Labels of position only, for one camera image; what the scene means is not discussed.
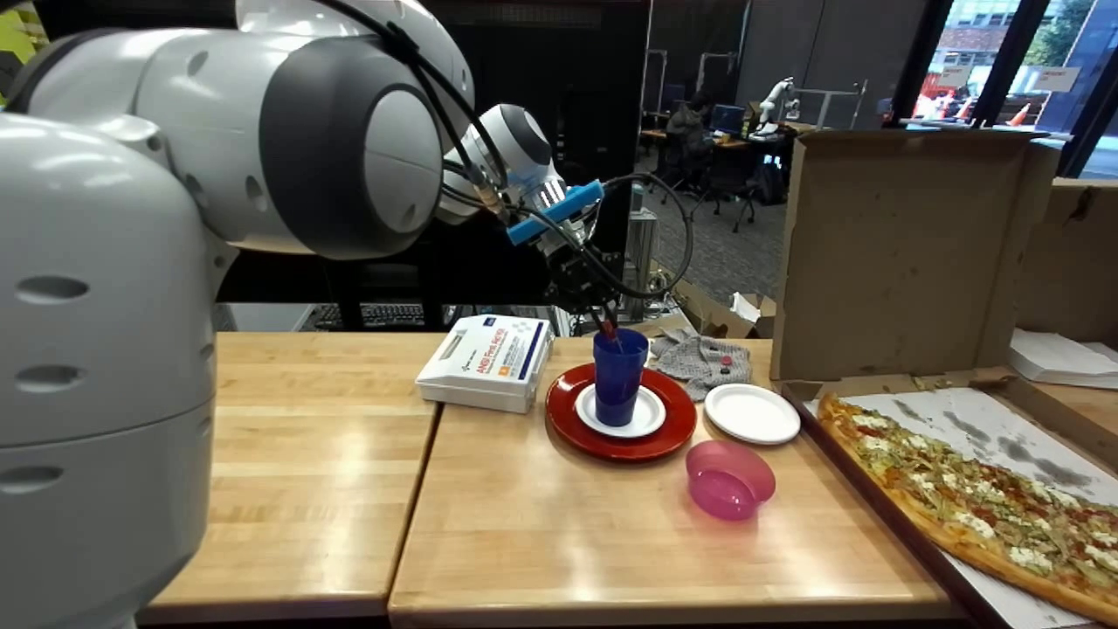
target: wall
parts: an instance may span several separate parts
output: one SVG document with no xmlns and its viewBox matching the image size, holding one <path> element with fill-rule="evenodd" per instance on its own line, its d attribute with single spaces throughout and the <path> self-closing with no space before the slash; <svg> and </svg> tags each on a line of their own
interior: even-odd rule
<svg viewBox="0 0 1118 629">
<path fill-rule="evenodd" d="M 924 0 L 752 0 L 737 102 L 761 102 L 781 77 L 828 91 L 869 82 L 855 127 L 877 127 L 877 102 L 905 69 L 924 7 Z M 850 114 L 851 102 L 835 102 L 828 123 Z"/>
<path fill-rule="evenodd" d="M 749 0 L 652 0 L 650 50 L 667 50 L 667 82 L 694 86 L 701 52 L 737 52 Z"/>
</svg>

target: cable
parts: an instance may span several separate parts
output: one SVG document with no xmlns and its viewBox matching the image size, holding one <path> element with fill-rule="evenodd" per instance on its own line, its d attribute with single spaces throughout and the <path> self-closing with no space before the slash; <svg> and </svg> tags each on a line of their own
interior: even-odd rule
<svg viewBox="0 0 1118 629">
<path fill-rule="evenodd" d="M 461 189 L 443 186 L 440 191 L 443 191 L 447 200 L 461 203 L 461 205 L 475 205 L 475 210 L 483 205 L 475 197 L 469 197 L 469 191 L 461 191 Z"/>
<path fill-rule="evenodd" d="M 381 21 L 361 13 L 358 7 L 348 7 L 348 3 L 341 3 L 341 0 L 317 0 L 317 3 L 347 13 L 348 21 L 370 28 L 375 35 L 381 35 L 381 50 L 384 50 L 387 55 L 396 55 L 398 62 L 405 62 L 405 65 L 415 75 L 420 86 L 427 91 L 430 104 L 437 107 L 440 127 L 443 127 L 447 136 L 454 139 L 454 149 L 457 149 L 461 164 L 466 164 L 469 170 L 483 174 L 483 170 L 472 164 L 472 156 L 466 155 L 466 146 L 461 146 L 461 139 L 457 139 L 457 130 L 450 127 L 450 114 L 447 114 L 440 93 L 430 86 L 430 77 L 434 77 L 434 83 L 440 83 L 440 86 L 450 93 L 450 102 L 461 107 L 461 114 L 480 130 L 487 149 L 494 155 L 494 164 L 495 164 L 495 174 L 500 174 L 500 189 L 508 186 L 503 155 L 495 149 L 495 143 L 494 143 L 488 130 L 483 127 L 480 111 L 454 91 L 454 83 L 450 83 L 430 58 L 423 58 L 415 40 L 409 40 L 398 26 L 391 26 L 391 21 L 381 26 Z"/>
<path fill-rule="evenodd" d="M 658 178 L 658 174 L 623 174 L 623 178 L 609 178 L 606 186 L 616 189 L 616 186 L 623 186 L 623 183 L 652 183 L 652 186 L 664 186 L 667 200 L 677 205 L 677 212 L 680 212 L 680 219 L 685 219 L 685 260 L 680 260 L 677 271 L 671 277 L 671 283 L 662 287 L 662 290 L 636 290 L 636 287 L 629 287 L 624 281 L 620 281 L 620 277 L 606 266 L 606 260 L 602 260 L 595 247 L 587 247 L 582 242 L 578 242 L 578 239 L 572 239 L 561 222 L 557 222 L 550 212 L 540 212 L 540 210 L 524 210 L 524 205 L 517 205 L 517 210 L 538 215 L 550 231 L 557 231 L 579 260 L 587 260 L 587 262 L 611 283 L 611 290 L 620 290 L 620 294 L 624 294 L 624 298 L 641 298 L 641 300 L 658 300 L 658 298 L 671 294 L 671 290 L 680 283 L 680 277 L 693 270 L 693 242 L 694 242 L 694 235 L 693 235 L 693 215 L 694 215 L 694 212 L 688 212 L 688 205 L 676 197 L 676 189 L 671 189 L 664 178 Z"/>
<path fill-rule="evenodd" d="M 466 178 L 466 183 L 472 183 L 472 186 L 487 186 L 487 183 L 480 178 L 480 170 L 472 170 L 472 167 L 466 167 L 466 164 L 457 164 L 457 161 L 443 161 L 443 170 L 454 170 L 457 178 Z"/>
</svg>

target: office chair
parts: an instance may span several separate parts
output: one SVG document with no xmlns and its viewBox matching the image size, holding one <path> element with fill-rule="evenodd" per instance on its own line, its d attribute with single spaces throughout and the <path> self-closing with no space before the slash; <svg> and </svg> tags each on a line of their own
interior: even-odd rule
<svg viewBox="0 0 1118 629">
<path fill-rule="evenodd" d="M 759 167 L 766 161 L 766 146 L 742 143 L 742 146 L 712 146 L 699 170 L 699 197 L 712 200 L 712 212 L 723 210 L 723 200 L 742 200 L 749 215 L 745 222 L 759 219 Z"/>
</svg>

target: pizza slice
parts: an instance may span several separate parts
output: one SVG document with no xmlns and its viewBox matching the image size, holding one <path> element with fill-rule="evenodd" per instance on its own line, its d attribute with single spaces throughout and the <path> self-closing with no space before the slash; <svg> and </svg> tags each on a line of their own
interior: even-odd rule
<svg viewBox="0 0 1118 629">
<path fill-rule="evenodd" d="M 1118 510 L 998 465 L 898 419 L 820 397 L 820 425 L 943 552 L 1076 614 L 1118 625 Z"/>
</svg>

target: pink plastic cup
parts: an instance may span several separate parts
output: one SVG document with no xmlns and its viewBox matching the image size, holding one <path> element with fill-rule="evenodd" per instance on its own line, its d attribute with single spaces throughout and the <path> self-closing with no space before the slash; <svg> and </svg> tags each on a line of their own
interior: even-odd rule
<svg viewBox="0 0 1118 629">
<path fill-rule="evenodd" d="M 745 445 L 701 440 L 688 452 L 688 494 L 721 519 L 749 519 L 777 494 L 777 479 Z"/>
</svg>

